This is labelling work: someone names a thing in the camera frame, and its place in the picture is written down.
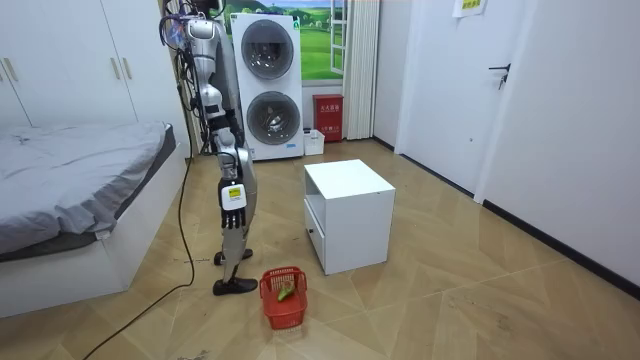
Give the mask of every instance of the red basket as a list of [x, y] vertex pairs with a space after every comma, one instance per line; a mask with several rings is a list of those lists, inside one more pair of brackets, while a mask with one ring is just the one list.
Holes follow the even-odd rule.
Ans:
[[[278, 302], [280, 288], [288, 281], [293, 281], [296, 288], [292, 295]], [[260, 297], [272, 329], [298, 326], [302, 324], [307, 309], [307, 277], [295, 266], [269, 270], [260, 280]]]

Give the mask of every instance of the white wardrobe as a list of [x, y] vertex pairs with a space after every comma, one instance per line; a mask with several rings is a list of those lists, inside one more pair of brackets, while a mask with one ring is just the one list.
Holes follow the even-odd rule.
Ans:
[[157, 0], [0, 7], [0, 127], [164, 121], [188, 144]]

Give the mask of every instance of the yellow sticker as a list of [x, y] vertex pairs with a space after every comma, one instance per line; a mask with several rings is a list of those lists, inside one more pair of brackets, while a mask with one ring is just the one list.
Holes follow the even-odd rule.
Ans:
[[462, 2], [464, 10], [477, 8], [478, 6], [480, 6], [480, 0], [463, 0]]
[[239, 188], [229, 189], [229, 197], [234, 198], [242, 195], [242, 191]]

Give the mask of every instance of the gray bedsheet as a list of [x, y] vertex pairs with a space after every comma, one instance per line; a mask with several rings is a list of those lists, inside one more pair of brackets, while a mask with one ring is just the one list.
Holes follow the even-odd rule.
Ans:
[[112, 229], [164, 136], [163, 123], [3, 130], [0, 253]]

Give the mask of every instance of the power cord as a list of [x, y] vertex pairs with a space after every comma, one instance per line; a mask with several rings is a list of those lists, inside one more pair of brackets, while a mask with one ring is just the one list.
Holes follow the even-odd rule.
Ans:
[[[175, 63], [175, 70], [178, 74], [178, 94], [180, 96], [180, 103], [182, 104], [182, 107], [185, 109], [185, 112], [193, 112], [196, 117], [200, 120], [200, 126], [201, 126], [201, 131], [203, 131], [203, 133], [206, 134], [206, 138], [203, 139], [205, 141], [203, 141], [206, 145], [206, 143], [209, 142], [209, 138], [208, 138], [208, 129], [206, 126], [206, 122], [204, 121], [204, 117], [202, 116], [202, 104], [198, 101], [198, 99], [200, 99], [200, 94], [199, 94], [199, 89], [200, 89], [200, 85], [198, 83], [198, 77], [197, 76], [193, 76], [194, 75], [194, 69], [195, 69], [195, 62], [193, 61], [193, 55], [191, 54], [190, 51], [190, 47], [187, 47], [186, 51], [182, 50], [180, 48], [173, 48], [171, 47], [169, 44], [167, 44], [167, 42], [165, 41], [165, 24], [167, 21], [169, 20], [179, 20], [180, 16], [179, 15], [174, 15], [171, 14], [171, 12], [169, 11], [169, 9], [167, 8], [167, 5], [169, 3], [169, 0], [163, 0], [163, 10], [164, 10], [164, 17], [161, 19], [160, 21], [160, 25], [159, 25], [159, 32], [160, 32], [160, 39], [162, 41], [163, 45], [167, 45], [169, 48], [171, 48], [172, 50], [174, 50], [176, 52], [176, 57], [174, 59]], [[182, 5], [180, 5], [180, 8], [182, 8], [182, 6], [184, 5], [189, 5], [192, 9], [194, 8], [193, 4], [190, 1], [185, 1]], [[220, 12], [213, 18], [217, 18], [218, 16], [220, 16], [223, 12], [224, 9], [227, 6], [227, 2], [225, 1], [222, 9], [220, 10]], [[182, 86], [180, 85], [180, 80], [186, 80], [188, 83], [194, 85], [195, 88], [195, 94], [193, 94], [191, 92], [191, 89], [189, 88], [189, 96], [190, 96], [190, 101], [189, 104], [185, 104], [183, 98], [182, 98]], [[192, 138], [191, 138], [191, 132], [187, 131], [187, 134], [189, 135], [189, 146], [191, 146], [191, 144], [193, 143]], [[230, 153], [226, 153], [226, 152], [212, 152], [211, 155], [227, 155], [230, 156], [231, 158], [233, 158], [233, 163], [234, 163], [234, 167], [237, 167], [237, 159], [235, 158], [235, 156], [233, 156]], [[104, 339], [104, 341], [102, 341], [100, 344], [98, 344], [96, 347], [94, 347], [84, 358], [82, 358], [82, 360], [87, 360], [91, 357], [91, 355], [93, 355], [96, 351], [98, 351], [98, 349], [100, 349], [102, 346], [104, 346], [106, 343], [108, 343], [109, 341], [111, 341], [111, 339], [113, 339], [114, 337], [118, 336], [118, 334], [120, 334], [121, 332], [123, 332], [124, 330], [126, 330], [129, 326], [133, 325], [136, 321], [138, 321], [144, 314], [146, 314], [149, 310], [151, 310], [154, 306], [156, 306], [158, 303], [160, 303], [162, 300], [164, 300], [167, 296], [171, 295], [174, 291], [178, 290], [178, 289], [182, 289], [182, 288], [187, 288], [191, 285], [193, 285], [193, 281], [195, 280], [196, 277], [196, 269], [195, 266], [193, 265], [193, 258], [191, 257], [191, 251], [189, 250], [189, 245], [187, 244], [187, 240], [184, 236], [184, 229], [182, 228], [182, 201], [184, 199], [184, 188], [186, 186], [187, 183], [187, 176], [189, 176], [189, 169], [191, 169], [191, 163], [193, 162], [193, 152], [190, 151], [190, 156], [189, 156], [189, 161], [187, 162], [187, 170], [184, 173], [184, 178], [182, 179], [182, 186], [180, 189], [180, 202], [178, 203], [178, 226], [180, 227], [180, 236], [182, 237], [182, 243], [184, 244], [184, 248], [187, 251], [187, 256], [189, 257], [189, 264], [191, 265], [191, 280], [189, 281], [188, 284], [182, 284], [182, 285], [178, 285], [176, 287], [174, 287], [173, 289], [167, 291], [164, 295], [162, 295], [158, 300], [154, 301], [153, 304], [147, 306], [146, 309], [142, 310], [142, 312], [140, 312], [138, 315], [136, 315], [136, 317], [134, 317], [133, 319], [131, 319], [131, 321], [129, 321], [128, 323], [126, 323], [123, 327], [121, 327], [120, 329], [118, 329], [116, 332], [114, 332], [113, 334], [111, 334], [108, 338]]]
[[[191, 144], [191, 132], [187, 131], [187, 133], [189, 134], [189, 144]], [[133, 323], [138, 321], [144, 314], [147, 313], [147, 311], [151, 310], [151, 308], [156, 306], [159, 302], [164, 300], [167, 296], [171, 295], [174, 291], [176, 291], [178, 289], [182, 289], [182, 288], [187, 288], [187, 287], [193, 285], [193, 281], [196, 278], [196, 268], [193, 265], [193, 258], [191, 257], [191, 251], [189, 250], [189, 245], [187, 245], [187, 240], [184, 237], [184, 230], [182, 228], [182, 200], [184, 199], [184, 188], [185, 188], [186, 183], [187, 183], [187, 176], [189, 176], [189, 169], [191, 168], [191, 162], [193, 161], [193, 153], [191, 151], [189, 153], [191, 155], [189, 156], [189, 161], [187, 162], [187, 171], [184, 173], [184, 178], [182, 179], [182, 186], [181, 186], [181, 189], [180, 189], [180, 201], [178, 202], [178, 227], [180, 228], [180, 236], [182, 237], [182, 243], [184, 244], [184, 249], [187, 251], [187, 256], [189, 257], [189, 264], [191, 264], [191, 280], [189, 281], [188, 284], [178, 285], [178, 286], [174, 287], [173, 289], [167, 291], [167, 293], [162, 295], [158, 300], [154, 301], [153, 304], [147, 306], [146, 309], [142, 310], [142, 312], [140, 312], [138, 315], [136, 315], [136, 317], [131, 319], [131, 321], [129, 321], [123, 327], [121, 327], [116, 332], [111, 334], [111, 336], [109, 336], [108, 338], [104, 339], [104, 341], [102, 341], [100, 344], [98, 344], [98, 346], [94, 347], [85, 357], [82, 358], [82, 360], [89, 359], [89, 357], [91, 357], [91, 355], [93, 355], [93, 353], [98, 351], [98, 349], [100, 349], [104, 344], [108, 343], [111, 339], [113, 339], [114, 337], [118, 336], [118, 334], [120, 334], [121, 332], [126, 330], [129, 326], [133, 325]]]

